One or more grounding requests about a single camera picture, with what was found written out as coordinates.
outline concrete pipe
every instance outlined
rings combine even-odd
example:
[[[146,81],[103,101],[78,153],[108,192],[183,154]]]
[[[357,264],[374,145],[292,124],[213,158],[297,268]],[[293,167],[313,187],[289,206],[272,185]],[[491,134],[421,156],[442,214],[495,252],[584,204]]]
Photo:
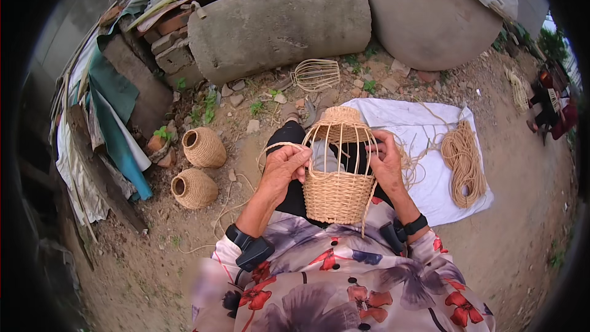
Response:
[[[502,18],[478,0],[369,0],[381,44],[400,62],[443,70],[486,50]]]
[[[361,52],[371,38],[367,0],[218,0],[193,13],[189,46],[216,85],[263,70]]]

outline dirt ground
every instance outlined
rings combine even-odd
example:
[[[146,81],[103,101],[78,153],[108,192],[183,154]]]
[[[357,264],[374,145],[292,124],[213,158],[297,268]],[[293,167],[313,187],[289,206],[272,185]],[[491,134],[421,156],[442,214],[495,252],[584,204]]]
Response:
[[[407,100],[410,94],[428,102],[459,107],[467,104],[474,112],[486,177],[496,200],[489,210],[439,226],[435,231],[454,255],[467,284],[490,306],[498,319],[498,330],[523,329],[557,275],[573,218],[573,210],[565,211],[564,203],[568,208],[574,204],[573,167],[565,138],[553,141],[549,136],[544,147],[541,138],[525,124],[531,114],[519,115],[512,105],[512,88],[503,65],[532,82],[537,72],[535,59],[522,51],[512,59],[490,48],[471,62],[444,72],[442,87],[437,91],[433,84],[421,82],[415,70],[407,79],[393,75],[389,70],[393,59],[374,46],[377,54],[368,61],[362,53],[357,58],[363,67],[361,72],[366,71],[377,82],[375,97]],[[345,61],[344,57],[334,59],[341,64]],[[213,247],[183,252],[213,245],[216,238],[211,223],[224,203],[226,208],[233,207],[252,194],[247,180],[255,186],[260,178],[256,158],[278,128],[280,107],[266,101],[263,111],[252,117],[250,104],[270,99],[263,92],[288,77],[291,68],[249,77],[247,87],[237,92],[246,98],[240,107],[233,108],[224,98],[225,105],[214,109],[215,118],[207,126],[221,136],[228,159],[220,169],[205,170],[219,187],[218,198],[210,207],[184,209],[170,193],[173,176],[191,166],[178,141],[175,167],[151,167],[146,171],[154,196],[135,207],[148,223],[147,236],[136,237],[112,213],[107,220],[94,224],[99,244],[88,247],[94,272],[73,245],[73,239],[67,241],[77,261],[87,318],[96,331],[191,330],[191,306],[182,297],[181,275],[196,258],[209,256]],[[355,88],[355,76],[345,66],[341,71],[338,104],[350,100],[350,91]],[[403,95],[382,90],[381,82],[391,78],[401,84]],[[284,95],[291,103],[306,95],[312,102],[321,97],[295,86],[285,90]],[[173,116],[180,135],[194,98],[192,91],[187,91],[175,105]],[[246,127],[252,118],[260,120],[260,132],[247,136]],[[238,183],[233,183],[228,192],[231,168],[238,174]],[[238,208],[221,218],[218,237],[239,213]]]

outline floral blouse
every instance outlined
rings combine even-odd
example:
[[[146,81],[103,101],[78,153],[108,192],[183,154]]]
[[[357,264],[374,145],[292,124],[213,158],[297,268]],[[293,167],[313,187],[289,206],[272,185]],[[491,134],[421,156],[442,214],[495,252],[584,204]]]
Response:
[[[360,224],[324,230],[276,211],[263,234],[274,254],[237,282],[241,251],[224,236],[211,258],[226,289],[203,306],[207,275],[189,281],[194,332],[494,331],[493,314],[432,230],[407,254],[391,251],[379,228],[394,217],[374,197],[363,239]]]

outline tree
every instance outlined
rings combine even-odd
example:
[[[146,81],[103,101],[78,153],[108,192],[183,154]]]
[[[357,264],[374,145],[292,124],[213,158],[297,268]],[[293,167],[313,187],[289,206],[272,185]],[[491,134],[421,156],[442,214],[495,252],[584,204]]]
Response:
[[[564,62],[567,53],[565,51],[564,31],[561,28],[558,27],[556,32],[552,32],[542,27],[537,42],[546,56]]]

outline red flower print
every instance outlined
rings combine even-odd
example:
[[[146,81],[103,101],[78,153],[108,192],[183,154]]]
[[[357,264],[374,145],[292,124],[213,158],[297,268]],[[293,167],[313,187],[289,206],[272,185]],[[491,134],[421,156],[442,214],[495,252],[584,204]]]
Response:
[[[387,310],[381,309],[379,306],[391,305],[393,300],[389,291],[371,291],[369,298],[367,298],[367,288],[365,286],[350,286],[346,291],[348,292],[349,301],[356,301],[356,308],[359,310],[361,319],[370,315],[381,323],[387,318]]]
[[[454,324],[461,326],[463,328],[467,327],[467,316],[469,315],[469,319],[472,323],[479,323],[483,321],[483,317],[479,312],[471,305],[469,301],[465,298],[465,296],[461,295],[461,292],[454,291],[452,292],[445,300],[445,304],[447,306],[456,305],[455,311],[453,315],[451,315],[451,320]]]
[[[275,282],[277,280],[277,276],[272,276],[266,281],[262,281],[261,283],[255,285],[252,288],[247,289],[242,294],[242,298],[240,299],[240,306],[245,306],[246,304],[250,303],[248,309],[250,310],[260,310],[264,306],[264,303],[270,298],[270,295],[273,293],[270,291],[263,291],[262,289],[267,285]]]
[[[258,264],[255,270],[252,271],[252,280],[256,284],[259,284],[260,281],[267,279],[270,276],[270,262],[265,260],[264,262]]]
[[[448,250],[443,249],[443,247],[442,247],[443,246],[443,242],[441,241],[440,237],[438,235],[435,235],[435,236],[436,236],[436,239],[434,239],[434,243],[433,243],[434,251],[440,249],[441,250],[441,254],[444,254],[444,253],[448,252]]]
[[[448,282],[448,284],[450,284],[451,286],[453,286],[456,290],[465,290],[465,286],[461,285],[460,283],[458,283],[457,281],[453,281],[452,279],[448,279],[443,277],[443,279]]]
[[[341,256],[335,255],[334,248],[330,248],[330,249],[324,251],[323,253],[321,253],[321,255],[318,256],[317,258],[315,258],[311,263],[309,263],[309,265],[320,262],[320,261],[324,261],[320,267],[320,270],[327,271],[328,269],[332,269],[332,266],[334,264],[336,264],[336,258],[348,259],[348,258],[343,258]]]

